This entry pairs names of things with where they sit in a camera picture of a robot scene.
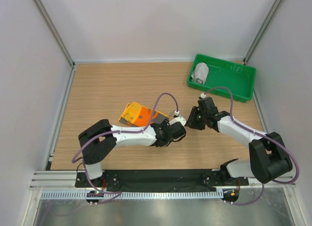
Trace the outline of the grey orange towel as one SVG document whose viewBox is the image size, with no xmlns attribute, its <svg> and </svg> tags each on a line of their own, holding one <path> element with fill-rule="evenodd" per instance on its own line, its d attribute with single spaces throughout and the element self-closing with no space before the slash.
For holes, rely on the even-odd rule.
<svg viewBox="0 0 312 226">
<path fill-rule="evenodd" d="M 118 121 L 131 127 L 144 127 L 148 124 L 150 118 L 152 118 L 151 123 L 162 123 L 169 116 L 159 111 L 152 113 L 152 109 L 137 102 L 132 102 L 126 105 Z"/>
</svg>

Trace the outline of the grey panda towel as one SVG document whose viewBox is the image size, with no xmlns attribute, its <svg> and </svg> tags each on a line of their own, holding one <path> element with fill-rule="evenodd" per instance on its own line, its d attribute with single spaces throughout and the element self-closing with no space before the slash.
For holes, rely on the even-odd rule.
<svg viewBox="0 0 312 226">
<path fill-rule="evenodd" d="M 198 83 L 198 84 L 204 84 L 207 76 L 209 74 L 209 67 L 207 64 L 200 62 L 195 66 L 195 69 L 193 70 L 191 74 L 192 82 Z"/>
</svg>

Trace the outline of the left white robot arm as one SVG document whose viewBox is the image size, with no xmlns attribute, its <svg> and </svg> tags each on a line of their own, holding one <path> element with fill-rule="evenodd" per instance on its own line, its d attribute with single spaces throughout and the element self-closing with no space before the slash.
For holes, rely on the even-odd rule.
<svg viewBox="0 0 312 226">
<path fill-rule="evenodd" d="M 86 181 L 93 187 L 103 182 L 101 162 L 115 148 L 143 145 L 163 147 L 186 136 L 186 120 L 179 116 L 147 127 L 120 127 L 103 119 L 78 136 L 80 151 L 87 172 Z"/>
</svg>

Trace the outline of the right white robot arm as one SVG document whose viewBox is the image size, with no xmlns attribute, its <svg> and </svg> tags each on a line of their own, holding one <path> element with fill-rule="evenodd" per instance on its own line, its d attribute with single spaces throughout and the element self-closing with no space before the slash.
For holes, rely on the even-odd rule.
<svg viewBox="0 0 312 226">
<path fill-rule="evenodd" d="M 249 160 L 234 159 L 225 163 L 220 180 L 231 185 L 238 177 L 251 177 L 266 184 L 292 171 L 293 165 L 278 133 L 267 134 L 237 121 L 227 111 L 218 111 L 211 97 L 204 94 L 197 101 L 186 122 L 192 129 L 210 128 L 241 143 L 249 150 Z"/>
</svg>

